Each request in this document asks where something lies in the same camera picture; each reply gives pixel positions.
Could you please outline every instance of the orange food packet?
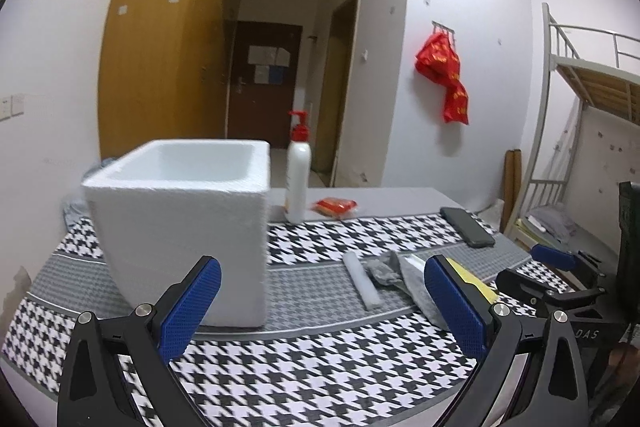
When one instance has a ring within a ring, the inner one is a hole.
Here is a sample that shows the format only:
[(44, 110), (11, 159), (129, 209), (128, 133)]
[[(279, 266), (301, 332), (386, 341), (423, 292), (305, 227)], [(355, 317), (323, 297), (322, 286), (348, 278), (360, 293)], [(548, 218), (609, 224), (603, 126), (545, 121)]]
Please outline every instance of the orange food packet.
[(348, 217), (348, 214), (358, 206), (353, 200), (341, 200), (340, 198), (324, 198), (317, 201), (314, 210), (323, 216), (335, 217), (342, 219)]

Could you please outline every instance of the yellow object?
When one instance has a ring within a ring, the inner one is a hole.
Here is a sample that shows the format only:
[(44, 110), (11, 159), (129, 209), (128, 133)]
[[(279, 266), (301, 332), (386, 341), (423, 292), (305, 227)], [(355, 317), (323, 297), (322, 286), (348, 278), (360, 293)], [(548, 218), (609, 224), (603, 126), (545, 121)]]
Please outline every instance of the yellow object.
[(447, 261), (449, 261), (449, 264), (453, 267), (453, 269), (458, 272), (458, 275), (460, 275), (461, 279), (464, 282), (468, 282), (469, 284), (474, 285), (480, 290), (480, 293), (484, 296), (485, 299), (489, 301), (489, 304), (493, 304), (498, 300), (498, 295), (496, 294), (496, 292), (494, 292), (491, 288), (489, 288), (489, 286), (479, 280), (478, 277), (469, 272), (469, 270), (456, 263), (453, 259), (449, 259), (449, 257), (447, 257)]

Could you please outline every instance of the blue gripper pad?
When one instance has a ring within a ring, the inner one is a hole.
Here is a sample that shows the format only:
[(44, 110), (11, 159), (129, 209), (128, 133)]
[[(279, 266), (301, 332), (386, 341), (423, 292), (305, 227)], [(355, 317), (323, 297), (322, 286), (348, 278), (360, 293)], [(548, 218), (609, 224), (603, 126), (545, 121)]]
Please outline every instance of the blue gripper pad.
[(485, 326), (435, 257), (431, 257), (424, 268), (424, 285), (462, 353), (472, 359), (484, 359), (487, 353)]
[(534, 261), (554, 266), (558, 269), (569, 271), (575, 268), (575, 257), (572, 253), (566, 253), (555, 248), (535, 245), (531, 249), (531, 257)]
[(211, 259), (162, 323), (158, 351), (165, 364), (181, 357), (220, 290), (222, 269)]

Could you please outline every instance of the door handle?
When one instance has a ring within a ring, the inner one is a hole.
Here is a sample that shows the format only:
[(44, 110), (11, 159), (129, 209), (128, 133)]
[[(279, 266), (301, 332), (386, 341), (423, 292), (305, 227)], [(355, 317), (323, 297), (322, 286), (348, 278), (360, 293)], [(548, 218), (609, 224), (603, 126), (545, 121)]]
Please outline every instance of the door handle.
[(242, 76), (238, 76), (238, 83), (236, 84), (236, 93), (242, 94), (242, 86), (245, 86), (246, 82), (242, 81)]

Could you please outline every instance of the gray table surface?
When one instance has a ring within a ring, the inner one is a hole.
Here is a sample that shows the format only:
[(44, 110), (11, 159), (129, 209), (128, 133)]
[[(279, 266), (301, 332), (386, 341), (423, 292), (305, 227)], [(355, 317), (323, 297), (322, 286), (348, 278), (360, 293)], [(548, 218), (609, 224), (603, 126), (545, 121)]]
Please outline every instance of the gray table surface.
[[(460, 205), (431, 187), (415, 188), (309, 188), (306, 192), (305, 221), (331, 221), (311, 210), (316, 201), (322, 198), (344, 198), (356, 201), (358, 210), (354, 217), (394, 217), (417, 214), (435, 214), (441, 206)], [(284, 188), (272, 188), (270, 192), (270, 223), (285, 221)]]

